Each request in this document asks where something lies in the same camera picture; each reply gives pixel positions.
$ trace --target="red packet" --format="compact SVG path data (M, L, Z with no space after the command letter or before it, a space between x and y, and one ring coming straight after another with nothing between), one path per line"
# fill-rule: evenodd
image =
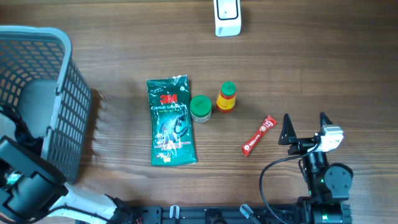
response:
M242 151L245 156L249 156L250 152L254 149L254 146L260 141L260 139L267 134L268 130L273 128L277 124L277 121L268 116L261 127L258 129L257 133L242 146Z

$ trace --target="3m logo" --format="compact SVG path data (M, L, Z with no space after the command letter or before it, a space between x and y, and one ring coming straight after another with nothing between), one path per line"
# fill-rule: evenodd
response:
M160 102L161 103L176 103L177 102L177 94L161 95Z

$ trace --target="white device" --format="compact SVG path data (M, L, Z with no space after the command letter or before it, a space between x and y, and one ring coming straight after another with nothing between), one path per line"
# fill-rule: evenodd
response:
M241 32L241 1L213 0L216 22L216 36L227 37Z
M315 152L329 152L336 149L343 140L343 130L335 124L325 124L321 127L321 142Z
M107 219L110 219L114 215L116 205L106 195L85 191L70 184L65 184L65 187L68 189L68 194L60 197L51 206L50 210L61 207L62 205L68 205L69 207L78 208L85 212L95 213ZM90 224L106 224L104 220L70 209L56 210L48 215L48 217L54 216L74 218Z

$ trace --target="green cap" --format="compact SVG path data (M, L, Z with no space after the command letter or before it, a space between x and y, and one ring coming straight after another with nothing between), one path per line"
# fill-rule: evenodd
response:
M205 95L195 96L191 100L190 110L196 117L205 117L211 112L211 100Z
M221 87L221 91L226 96L232 96L236 92L236 86L233 82L224 82L223 86Z

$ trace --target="green package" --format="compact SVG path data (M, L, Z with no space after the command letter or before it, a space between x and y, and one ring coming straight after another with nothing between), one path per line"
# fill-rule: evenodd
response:
M147 86L152 118L152 165L195 163L188 77L147 80Z

